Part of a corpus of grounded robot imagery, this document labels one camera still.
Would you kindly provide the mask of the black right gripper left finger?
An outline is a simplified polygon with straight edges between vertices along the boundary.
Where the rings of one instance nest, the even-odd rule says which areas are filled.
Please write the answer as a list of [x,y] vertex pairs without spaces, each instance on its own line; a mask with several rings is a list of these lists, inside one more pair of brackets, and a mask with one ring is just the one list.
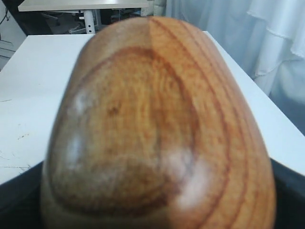
[[0,186],[0,227],[2,229],[42,229],[40,162]]

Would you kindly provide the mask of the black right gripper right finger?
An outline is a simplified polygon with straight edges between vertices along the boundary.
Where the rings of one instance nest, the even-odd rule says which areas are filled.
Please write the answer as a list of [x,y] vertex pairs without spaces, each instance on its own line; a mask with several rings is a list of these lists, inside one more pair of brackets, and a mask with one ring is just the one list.
[[271,160],[277,194],[275,229],[305,228],[305,176]]

